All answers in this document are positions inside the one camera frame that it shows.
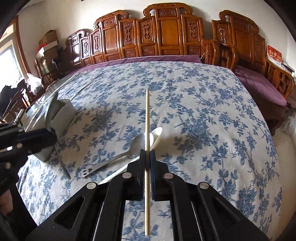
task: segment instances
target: finger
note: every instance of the finger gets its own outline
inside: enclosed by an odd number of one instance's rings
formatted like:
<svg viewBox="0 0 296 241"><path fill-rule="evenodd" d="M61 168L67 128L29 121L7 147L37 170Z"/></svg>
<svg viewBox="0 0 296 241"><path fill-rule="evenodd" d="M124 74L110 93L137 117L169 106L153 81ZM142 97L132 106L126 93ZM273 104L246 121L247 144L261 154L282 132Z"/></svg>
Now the finger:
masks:
<svg viewBox="0 0 296 241"><path fill-rule="evenodd" d="M0 196L0 213L6 216L13 209L12 196L9 190Z"/></svg>

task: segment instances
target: purple cushion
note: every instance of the purple cushion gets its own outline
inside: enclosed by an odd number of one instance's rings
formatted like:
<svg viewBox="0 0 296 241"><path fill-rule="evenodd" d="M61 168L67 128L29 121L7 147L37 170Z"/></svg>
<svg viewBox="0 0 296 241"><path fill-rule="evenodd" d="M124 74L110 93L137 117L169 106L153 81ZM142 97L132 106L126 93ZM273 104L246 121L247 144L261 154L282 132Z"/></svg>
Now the purple cushion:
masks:
<svg viewBox="0 0 296 241"><path fill-rule="evenodd" d="M251 96L258 96L281 106L287 105L285 98L262 74L238 65L235 75Z"/></svg>
<svg viewBox="0 0 296 241"><path fill-rule="evenodd" d="M83 71L102 68L106 66L113 66L117 64L129 64L137 62L153 62L153 61L172 61L172 62L190 62L190 63L199 63L202 64L200 57L198 55L164 55L164 56L146 56L146 57L137 57L137 58L125 58L118 59L109 62L104 62L100 64L94 64L87 67L83 67L74 72L69 73L67 76L81 73Z"/></svg>

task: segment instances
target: wooden sofa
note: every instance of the wooden sofa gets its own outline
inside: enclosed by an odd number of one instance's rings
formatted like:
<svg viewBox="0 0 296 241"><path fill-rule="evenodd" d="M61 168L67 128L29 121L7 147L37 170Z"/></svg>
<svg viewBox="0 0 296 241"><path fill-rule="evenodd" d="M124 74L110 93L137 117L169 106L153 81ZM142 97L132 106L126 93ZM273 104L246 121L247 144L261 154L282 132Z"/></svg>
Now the wooden sofa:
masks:
<svg viewBox="0 0 296 241"><path fill-rule="evenodd" d="M78 30L70 35L66 46L72 66L81 68L117 59L163 55L199 55L207 64L221 64L218 41L203 38L202 18L194 16L190 6L152 4L143 14L145 17L138 20L118 10L98 18L94 31ZM230 53L228 65L233 65L233 45L223 48Z"/></svg>
<svg viewBox="0 0 296 241"><path fill-rule="evenodd" d="M230 68L250 92L274 135L286 117L293 77L267 58L265 39L253 20L229 10L220 12L219 18L212 20L212 27L213 37L222 49L221 66L229 66L228 56L238 55L238 66L233 61ZM236 48L230 53L229 48L223 49L225 44Z"/></svg>

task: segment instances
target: floral tablecloth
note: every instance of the floral tablecloth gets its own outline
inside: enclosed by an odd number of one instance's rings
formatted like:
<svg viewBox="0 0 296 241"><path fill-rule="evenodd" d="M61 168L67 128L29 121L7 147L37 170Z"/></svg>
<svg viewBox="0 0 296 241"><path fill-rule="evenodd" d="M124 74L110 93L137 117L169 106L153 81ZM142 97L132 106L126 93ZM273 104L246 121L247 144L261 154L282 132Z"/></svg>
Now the floral tablecloth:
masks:
<svg viewBox="0 0 296 241"><path fill-rule="evenodd" d="M229 69L185 62L110 66L74 75L59 89L77 115L58 140L68 180L56 154L30 156L18 189L37 224L89 181L99 183L130 160L121 158L87 179L87 164L129 148L145 129L145 89L150 89L151 130L161 126L157 160L185 181L206 181L270 238L276 232L281 184L274 143L263 117ZM35 121L46 108L38 111ZM173 240L168 202L152 202L150 236L144 202L127 202L123 240Z"/></svg>

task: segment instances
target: white spoon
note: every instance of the white spoon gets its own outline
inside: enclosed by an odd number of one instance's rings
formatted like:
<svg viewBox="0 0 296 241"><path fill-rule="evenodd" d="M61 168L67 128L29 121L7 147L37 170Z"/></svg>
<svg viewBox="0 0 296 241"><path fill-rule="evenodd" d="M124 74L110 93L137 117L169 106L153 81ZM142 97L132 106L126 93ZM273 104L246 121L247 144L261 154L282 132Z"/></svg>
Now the white spoon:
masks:
<svg viewBox="0 0 296 241"><path fill-rule="evenodd" d="M151 134L153 135L155 141L154 141L154 143L152 144L150 150L153 150L153 149L158 145L158 143L159 143L159 141L160 141L160 135L161 135L162 131L163 131L163 128L162 128L162 127L158 127L158 128L154 129L154 130L151 132ZM112 178L114 178L114 177L117 176L118 174L120 174L120 173L122 173L122 172L125 172L126 169L127 169L127 167L128 167L128 164L130 164L130 163L133 162L133 161L137 161L137 160L139 160L139 159L140 159L139 156L136 157L136 158L134 158L134 159L131 160L129 163L127 163L126 165L124 165L122 168L120 168L119 170L117 170L116 172L112 173L110 176L106 177L104 180L102 180L102 181L99 183L99 185L100 185L100 184L103 184L103 183L107 183L107 182L111 181Z"/></svg>
<svg viewBox="0 0 296 241"><path fill-rule="evenodd" d="M153 135L150 133L150 143L153 143L153 141L154 141ZM123 157L123 156L128 156L128 155L139 156L141 149L144 149L144 148L145 148L145 133L141 133L141 134L137 135L132 140L130 149L128 151L126 151L124 153L121 153L121 154L119 154L117 156L114 156L114 157L112 157L112 158L110 158L110 159L108 159L108 160L106 160L106 161L104 161L102 163L98 163L96 165L89 164L79 172L78 176L82 177L82 178L85 178L89 174L96 171L97 169L99 169L99 168L107 165L108 163L113 162L113 161L115 161L118 158Z"/></svg>

